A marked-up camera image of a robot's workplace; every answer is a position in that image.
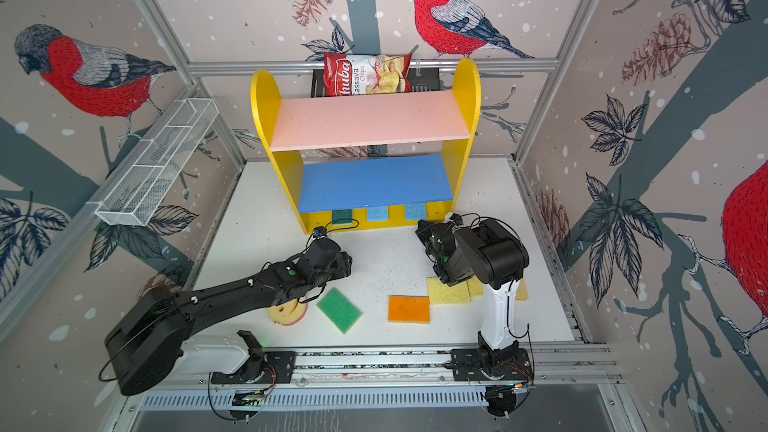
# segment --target pink shelf board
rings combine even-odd
[[[283,100],[274,151],[468,139],[453,92]]]

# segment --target orange sponge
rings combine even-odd
[[[429,323],[429,297],[389,296],[389,321]]]

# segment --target chip bag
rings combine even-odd
[[[411,84],[406,78],[411,54],[364,56],[326,53],[325,64],[322,81],[328,97],[411,91]]]

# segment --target gray floor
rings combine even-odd
[[[506,432],[507,430],[612,431],[596,385],[543,385],[509,420],[495,419],[484,408],[403,408],[262,412],[248,424],[233,424],[211,411],[144,412],[134,432]]]

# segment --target yellow shelf side panel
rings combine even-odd
[[[453,192],[453,202],[443,202],[443,204],[450,204],[445,212],[456,210],[458,192],[462,187],[469,152],[472,150],[472,142],[475,140],[475,132],[478,128],[478,120],[480,120],[482,91],[480,89],[480,72],[474,60],[462,59],[458,63],[456,78],[453,81],[453,95],[467,123],[469,139],[445,140],[442,143],[442,163],[446,166],[448,182],[451,184],[451,191]],[[429,214],[429,219],[434,220],[432,214]]]
[[[270,148],[282,101],[283,98],[280,96],[280,90],[277,88],[277,82],[275,82],[272,74],[266,70],[257,70],[250,82],[250,106],[254,112],[256,130],[261,137],[261,143],[264,145],[266,154],[275,168],[277,177],[283,184],[293,213],[299,219],[304,233],[309,234],[311,229],[307,229],[302,214],[299,214],[301,184],[304,177],[304,162],[301,159],[301,152],[298,150],[272,152]]]

